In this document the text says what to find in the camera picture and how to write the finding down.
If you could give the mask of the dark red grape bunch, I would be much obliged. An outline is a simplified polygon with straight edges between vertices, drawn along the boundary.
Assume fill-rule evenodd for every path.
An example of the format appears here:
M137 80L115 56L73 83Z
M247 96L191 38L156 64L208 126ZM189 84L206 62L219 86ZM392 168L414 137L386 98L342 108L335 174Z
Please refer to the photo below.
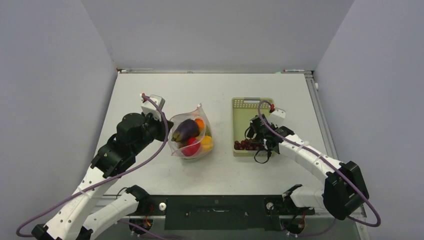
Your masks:
M256 141L255 139L245 139L241 141L236 140L233 149L240 151L261 151L264 150L265 147L262 142Z

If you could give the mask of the beige plastic basket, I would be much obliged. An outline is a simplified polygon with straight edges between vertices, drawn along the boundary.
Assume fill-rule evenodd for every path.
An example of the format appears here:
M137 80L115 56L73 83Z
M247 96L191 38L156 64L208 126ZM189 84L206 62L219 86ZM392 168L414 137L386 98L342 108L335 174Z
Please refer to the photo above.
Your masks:
M272 98L260 97L234 97L231 100L232 109L232 141L234 145L238 142L250 139L247 137L248 128L250 127L250 120L258 115L258 107L260 101L268 101L274 103ZM261 106L261 113L266 117L269 116L270 106L263 103ZM253 144L253 150L236 149L233 146L233 156L235 157L253 157L258 151L257 144Z

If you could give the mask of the purple eggplant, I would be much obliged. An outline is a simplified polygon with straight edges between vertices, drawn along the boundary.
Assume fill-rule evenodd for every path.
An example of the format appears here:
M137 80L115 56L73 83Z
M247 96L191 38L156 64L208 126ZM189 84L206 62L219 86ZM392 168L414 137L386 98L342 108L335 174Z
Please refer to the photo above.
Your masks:
M171 141L180 143L200 134L199 128L193 119L186 119L181 122L171 136Z

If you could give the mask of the clear zip top bag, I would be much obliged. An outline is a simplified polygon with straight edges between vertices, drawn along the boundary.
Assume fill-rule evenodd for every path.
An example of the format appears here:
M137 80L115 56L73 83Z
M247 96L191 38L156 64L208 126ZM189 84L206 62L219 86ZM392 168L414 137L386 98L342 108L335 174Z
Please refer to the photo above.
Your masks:
M202 104L198 104L193 111L174 115L170 121L173 127L168 145L172 156L195 160L213 150L214 138Z

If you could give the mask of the orange tangerine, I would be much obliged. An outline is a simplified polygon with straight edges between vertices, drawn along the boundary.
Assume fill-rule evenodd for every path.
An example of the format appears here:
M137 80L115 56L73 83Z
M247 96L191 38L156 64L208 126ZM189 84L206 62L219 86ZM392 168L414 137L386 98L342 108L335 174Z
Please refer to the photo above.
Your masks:
M201 118L196 118L194 121L197 124L198 131L201 133L206 127L204 121Z

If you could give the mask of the orange bell pepper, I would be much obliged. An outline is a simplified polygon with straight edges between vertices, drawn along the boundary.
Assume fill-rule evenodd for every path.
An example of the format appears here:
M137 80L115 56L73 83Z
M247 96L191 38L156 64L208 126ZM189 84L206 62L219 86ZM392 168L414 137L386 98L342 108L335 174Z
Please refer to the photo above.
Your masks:
M200 141L200 146L202 153L210 152L214 147L213 138L209 135L205 135Z

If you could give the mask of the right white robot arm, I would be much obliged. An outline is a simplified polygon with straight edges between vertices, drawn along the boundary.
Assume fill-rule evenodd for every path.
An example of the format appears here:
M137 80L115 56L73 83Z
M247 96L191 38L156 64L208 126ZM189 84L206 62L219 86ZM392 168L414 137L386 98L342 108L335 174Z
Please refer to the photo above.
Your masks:
M345 220L370 196L359 166L343 163L318 151L291 129L269 124L264 115L249 122L248 137L253 137L269 153L283 155L310 172L322 187L296 184L283 193L283 209L289 214L301 208L323 209L338 220Z

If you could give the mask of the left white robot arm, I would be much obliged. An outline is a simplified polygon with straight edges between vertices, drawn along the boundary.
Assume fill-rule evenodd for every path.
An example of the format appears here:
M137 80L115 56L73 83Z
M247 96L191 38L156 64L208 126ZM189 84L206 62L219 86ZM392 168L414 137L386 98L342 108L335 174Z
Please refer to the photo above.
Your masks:
M101 210L92 210L120 177L134 169L142 150L155 140L166 143L173 125L159 112L125 115L116 133L99 148L75 192L58 205L60 210L53 218L33 228L32 236L37 240L93 240L122 217L145 214L149 194L137 185Z

